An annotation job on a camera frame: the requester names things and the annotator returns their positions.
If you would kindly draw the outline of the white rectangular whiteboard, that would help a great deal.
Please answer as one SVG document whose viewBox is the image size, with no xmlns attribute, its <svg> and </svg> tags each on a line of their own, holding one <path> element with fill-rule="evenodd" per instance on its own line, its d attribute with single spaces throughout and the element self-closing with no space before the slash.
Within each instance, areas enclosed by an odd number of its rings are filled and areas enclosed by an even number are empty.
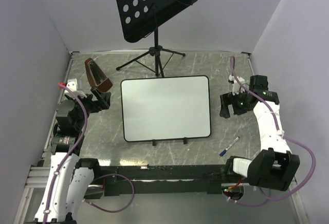
<svg viewBox="0 0 329 224">
<path fill-rule="evenodd" d="M 206 75 L 123 80 L 123 137 L 127 142 L 207 138 L 211 135 Z"/>
</svg>

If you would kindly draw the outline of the blue capped whiteboard marker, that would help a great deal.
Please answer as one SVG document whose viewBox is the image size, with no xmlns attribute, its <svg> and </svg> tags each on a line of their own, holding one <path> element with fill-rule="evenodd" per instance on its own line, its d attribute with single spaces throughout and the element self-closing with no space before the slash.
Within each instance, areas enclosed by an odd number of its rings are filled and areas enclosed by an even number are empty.
<svg viewBox="0 0 329 224">
<path fill-rule="evenodd" d="M 222 157 L 226 154 L 226 152 L 236 144 L 236 142 L 240 139 L 240 136 L 236 137 L 222 152 L 220 152 L 219 156 Z"/>
</svg>

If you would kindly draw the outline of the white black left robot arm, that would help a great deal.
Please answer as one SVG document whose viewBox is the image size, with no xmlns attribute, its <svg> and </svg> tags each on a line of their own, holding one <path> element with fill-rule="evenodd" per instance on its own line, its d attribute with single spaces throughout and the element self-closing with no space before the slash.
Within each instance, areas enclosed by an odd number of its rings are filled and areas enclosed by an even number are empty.
<svg viewBox="0 0 329 224">
<path fill-rule="evenodd" d="M 76 223 L 90 184 L 102 176 L 97 159 L 79 156 L 90 114 L 110 107 L 111 93 L 91 88 L 81 96 L 66 92 L 58 105 L 51 140 L 50 171 L 45 192 L 32 223 Z"/>
</svg>

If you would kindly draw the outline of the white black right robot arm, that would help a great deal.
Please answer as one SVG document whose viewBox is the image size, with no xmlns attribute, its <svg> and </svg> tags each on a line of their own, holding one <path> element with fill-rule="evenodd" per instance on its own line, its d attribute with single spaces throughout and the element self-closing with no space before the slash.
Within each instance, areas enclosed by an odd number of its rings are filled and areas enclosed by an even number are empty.
<svg viewBox="0 0 329 224">
<path fill-rule="evenodd" d="M 230 156 L 224 170 L 225 178 L 236 182 L 243 177 L 252 186 L 286 191 L 300 159 L 291 152 L 283 138 L 278 94 L 268 89 L 266 76 L 251 76 L 247 90 L 243 88 L 245 80 L 241 77 L 229 76 L 228 81 L 233 88 L 220 96 L 220 116 L 230 118 L 230 106 L 234 115 L 253 112 L 258 123 L 261 148 L 254 159 Z"/>
</svg>

